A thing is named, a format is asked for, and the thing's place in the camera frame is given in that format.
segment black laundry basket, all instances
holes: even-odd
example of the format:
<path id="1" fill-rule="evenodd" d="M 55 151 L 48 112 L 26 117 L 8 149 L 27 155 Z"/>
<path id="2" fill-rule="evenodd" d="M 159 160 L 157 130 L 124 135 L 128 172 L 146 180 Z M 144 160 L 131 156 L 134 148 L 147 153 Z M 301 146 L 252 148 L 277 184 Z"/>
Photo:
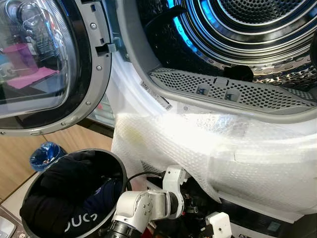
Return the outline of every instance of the black laundry basket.
<path id="1" fill-rule="evenodd" d="M 102 163 L 104 163 L 104 168 L 105 168 L 105 176 L 108 178 L 112 177 L 122 177 L 122 190 L 121 194 L 125 191 L 125 184 L 127 183 L 127 175 L 126 175 L 126 170 L 125 167 L 122 163 L 122 161 L 112 152 L 106 151 L 106 150 L 101 150 L 101 149 L 86 149 L 86 150 L 80 150 L 76 151 L 74 153 L 81 153 L 81 152 L 87 152 L 87 151 L 95 151 L 96 152 L 96 157 L 99 157 L 102 160 Z M 34 182 L 31 184 L 30 188 L 28 189 L 24 201 L 34 192 L 38 190 L 41 184 L 41 180 L 43 178 L 43 173 L 39 174 L 39 176 L 34 180 Z M 102 228 L 107 227 L 111 223 L 111 219 L 114 215 L 115 212 L 115 206 L 113 209 L 109 212 L 109 214 L 94 228 L 89 230 L 88 232 L 76 237 L 76 238 L 94 238 L 94 237 L 100 237 L 98 235 L 98 231 Z M 31 230 L 31 228 L 28 226 L 26 221 L 22 218 L 22 225 L 25 229 L 25 232 L 27 233 L 28 236 L 31 238 L 45 238 L 45 237 L 40 237 L 36 234 L 36 231 Z"/>

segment laundry basket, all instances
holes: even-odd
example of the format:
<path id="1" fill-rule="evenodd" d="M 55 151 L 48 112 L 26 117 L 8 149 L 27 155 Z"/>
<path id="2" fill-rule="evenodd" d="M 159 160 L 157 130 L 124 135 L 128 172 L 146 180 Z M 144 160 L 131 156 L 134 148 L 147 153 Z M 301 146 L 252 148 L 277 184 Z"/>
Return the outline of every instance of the laundry basket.
<path id="1" fill-rule="evenodd" d="M 111 178 L 111 179 L 120 179 L 122 181 L 123 186 L 122 186 L 122 189 L 120 192 L 120 194 L 122 194 L 125 191 L 125 184 L 127 182 L 126 170 L 125 170 L 125 167 L 124 167 L 122 161 L 115 154 L 113 154 L 109 151 L 106 151 L 106 150 L 101 150 L 101 149 L 80 150 L 80 151 L 77 151 L 74 153 L 85 153 L 85 152 L 89 152 L 89 151 L 95 152 L 95 155 L 93 158 L 94 162 L 97 161 L 96 163 L 98 163 L 100 168 L 104 168 L 103 170 L 105 171 L 105 173 L 102 174 L 103 176 L 105 176 L 107 178 Z M 65 159 L 66 156 L 67 155 L 56 160 L 52 165 L 50 165 L 50 167 L 53 166 L 55 163 L 58 163 L 61 160 Z M 40 191 L 41 181 L 43 178 L 44 178 L 44 173 L 39 174 L 39 176 L 35 179 L 35 181 L 32 183 L 32 185 L 30 186 L 29 190 L 27 191 L 27 193 L 24 197 L 23 204 L 25 204 L 26 199 L 29 198 L 29 196 L 31 196 L 35 192 Z M 103 228 L 106 228 L 108 225 L 110 225 L 114 212 L 115 212 L 115 206 L 108 213 L 108 215 L 106 215 L 103 218 L 103 220 L 98 225 L 93 227 L 91 230 L 85 232 L 84 234 L 77 236 L 76 238 L 99 237 L 98 233 L 101 232 Z M 22 224 L 23 224 L 23 227 L 24 227 L 26 233 L 30 237 L 32 237 L 32 238 L 46 238 L 46 237 L 43 237 L 43 235 L 39 235 L 39 232 L 36 231 L 35 229 L 31 228 L 31 226 L 29 226 L 23 218 L 22 218 Z"/>

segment dryer drum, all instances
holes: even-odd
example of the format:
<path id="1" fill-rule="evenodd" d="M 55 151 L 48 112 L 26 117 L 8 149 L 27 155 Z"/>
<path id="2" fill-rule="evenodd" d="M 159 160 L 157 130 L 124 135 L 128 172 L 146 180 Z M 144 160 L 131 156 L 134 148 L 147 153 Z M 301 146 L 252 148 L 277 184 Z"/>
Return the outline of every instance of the dryer drum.
<path id="1" fill-rule="evenodd" d="M 317 86 L 310 45 L 317 30 L 315 0 L 137 0 L 146 26 L 174 6 L 186 9 L 147 30 L 163 67 L 223 76 L 247 65 L 255 83 L 301 91 Z"/>

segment white plastic wrap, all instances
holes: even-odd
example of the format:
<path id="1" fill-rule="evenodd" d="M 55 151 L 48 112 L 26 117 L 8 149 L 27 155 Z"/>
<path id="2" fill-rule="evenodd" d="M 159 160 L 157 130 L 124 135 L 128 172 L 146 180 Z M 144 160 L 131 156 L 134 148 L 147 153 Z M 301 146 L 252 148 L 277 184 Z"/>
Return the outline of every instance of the white plastic wrap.
<path id="1" fill-rule="evenodd" d="M 220 190 L 287 212 L 317 206 L 317 135 L 309 130 L 216 113 L 118 114 L 112 151 L 129 176 L 180 164 L 216 201 Z"/>

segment pink cup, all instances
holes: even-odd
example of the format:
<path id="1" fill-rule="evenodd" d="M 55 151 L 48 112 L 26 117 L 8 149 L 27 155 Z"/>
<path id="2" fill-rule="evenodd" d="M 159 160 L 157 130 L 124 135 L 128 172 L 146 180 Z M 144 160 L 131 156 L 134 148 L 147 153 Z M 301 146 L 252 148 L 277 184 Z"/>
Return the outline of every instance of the pink cup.
<path id="1" fill-rule="evenodd" d="M 3 50 L 20 76 L 36 73 L 39 68 L 35 63 L 27 44 L 15 44 Z"/>

